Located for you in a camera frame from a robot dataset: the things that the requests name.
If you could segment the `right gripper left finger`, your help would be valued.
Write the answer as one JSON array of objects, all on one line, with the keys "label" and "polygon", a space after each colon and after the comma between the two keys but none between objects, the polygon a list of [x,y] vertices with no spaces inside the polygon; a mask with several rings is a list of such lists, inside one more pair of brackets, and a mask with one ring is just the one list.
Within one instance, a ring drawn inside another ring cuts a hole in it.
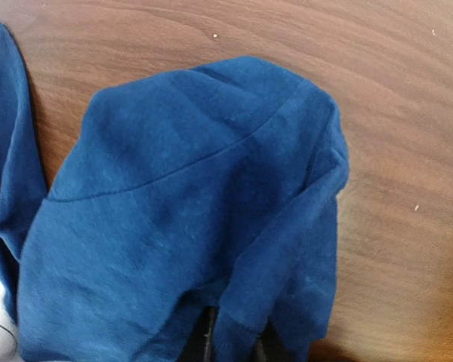
[{"label": "right gripper left finger", "polygon": [[180,362],[214,361],[216,319],[217,309],[215,307],[204,308],[181,352]]}]

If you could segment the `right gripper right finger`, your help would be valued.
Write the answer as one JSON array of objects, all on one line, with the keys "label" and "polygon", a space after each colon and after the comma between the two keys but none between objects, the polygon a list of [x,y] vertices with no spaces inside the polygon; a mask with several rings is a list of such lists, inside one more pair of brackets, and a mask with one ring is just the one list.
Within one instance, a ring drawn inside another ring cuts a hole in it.
[{"label": "right gripper right finger", "polygon": [[253,350],[254,362],[289,362],[291,355],[286,350],[272,324],[267,324],[258,336]]}]

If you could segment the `navy white clothing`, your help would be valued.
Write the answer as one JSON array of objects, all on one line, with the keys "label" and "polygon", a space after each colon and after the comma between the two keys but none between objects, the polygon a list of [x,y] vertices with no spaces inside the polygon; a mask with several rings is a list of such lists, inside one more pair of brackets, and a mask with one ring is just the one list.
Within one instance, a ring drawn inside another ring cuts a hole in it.
[{"label": "navy white clothing", "polygon": [[207,307],[214,361],[249,360],[267,324],[305,361],[348,174],[332,97],[237,57],[97,92],[46,186],[0,23],[0,361],[178,361]]}]

